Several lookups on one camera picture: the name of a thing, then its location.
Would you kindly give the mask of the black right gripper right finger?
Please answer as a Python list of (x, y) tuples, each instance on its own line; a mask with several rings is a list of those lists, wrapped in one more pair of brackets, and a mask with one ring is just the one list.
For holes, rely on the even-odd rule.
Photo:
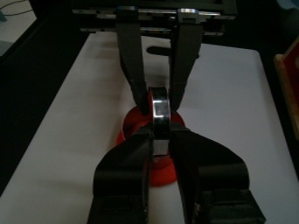
[(266, 224), (249, 190), (244, 159), (221, 143), (180, 123), (172, 126), (170, 152), (186, 224)]

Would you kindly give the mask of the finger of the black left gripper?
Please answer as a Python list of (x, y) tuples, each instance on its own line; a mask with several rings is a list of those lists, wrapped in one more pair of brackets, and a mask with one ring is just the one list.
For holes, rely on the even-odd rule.
[(150, 113), (147, 100), (147, 85), (145, 75), (143, 48), (138, 8), (135, 6), (117, 7), (117, 40), (121, 66), (129, 81), (135, 105), (143, 115)]
[(170, 101), (172, 109), (181, 107), (189, 77), (202, 47), (204, 26), (200, 11), (180, 9), (177, 12), (177, 26), (172, 41), (172, 76)]

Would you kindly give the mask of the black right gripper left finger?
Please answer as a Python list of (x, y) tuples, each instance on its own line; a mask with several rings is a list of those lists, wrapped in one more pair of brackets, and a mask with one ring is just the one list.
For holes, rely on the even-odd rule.
[(146, 125), (98, 164), (87, 224), (147, 224), (153, 154), (153, 131)]

